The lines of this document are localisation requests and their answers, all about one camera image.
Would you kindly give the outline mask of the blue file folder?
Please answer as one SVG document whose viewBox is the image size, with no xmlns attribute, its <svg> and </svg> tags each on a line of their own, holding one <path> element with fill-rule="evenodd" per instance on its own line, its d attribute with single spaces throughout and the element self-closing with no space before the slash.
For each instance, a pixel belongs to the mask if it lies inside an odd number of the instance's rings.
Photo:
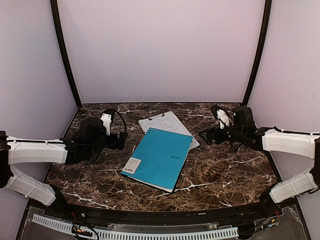
<svg viewBox="0 0 320 240">
<path fill-rule="evenodd" d="M 150 127 L 120 174 L 171 194 L 192 140 L 191 135 Z"/>
</svg>

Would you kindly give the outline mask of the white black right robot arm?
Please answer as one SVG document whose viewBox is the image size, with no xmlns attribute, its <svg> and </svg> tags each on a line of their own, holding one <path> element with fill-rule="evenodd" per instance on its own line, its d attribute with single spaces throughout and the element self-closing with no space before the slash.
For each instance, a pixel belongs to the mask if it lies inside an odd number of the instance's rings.
<svg viewBox="0 0 320 240">
<path fill-rule="evenodd" d="M 207 145 L 224 142 L 239 143 L 255 151 L 284 153 L 313 160 L 310 167 L 291 178 L 267 189 L 260 202 L 279 204 L 289 198 L 312 194 L 320 189 L 320 134 L 299 132 L 274 127 L 257 127 L 253 112 L 247 106 L 238 106 L 229 114 L 218 105 L 211 107 L 218 125 L 199 132 Z"/>
</svg>

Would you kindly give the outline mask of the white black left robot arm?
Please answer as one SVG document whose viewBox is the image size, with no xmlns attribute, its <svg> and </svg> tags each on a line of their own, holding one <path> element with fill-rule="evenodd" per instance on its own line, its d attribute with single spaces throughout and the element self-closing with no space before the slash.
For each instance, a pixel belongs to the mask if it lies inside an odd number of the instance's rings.
<svg viewBox="0 0 320 240">
<path fill-rule="evenodd" d="M 53 140 L 21 139 L 0 132 L 0 187 L 15 191 L 50 208 L 66 204 L 61 191 L 40 182 L 19 170 L 23 163 L 55 163 L 73 165 L 82 161 L 94 162 L 105 148 L 121 150 L 128 133 L 111 133 L 111 117 L 90 117 L 83 120 L 72 138 Z"/>
</svg>

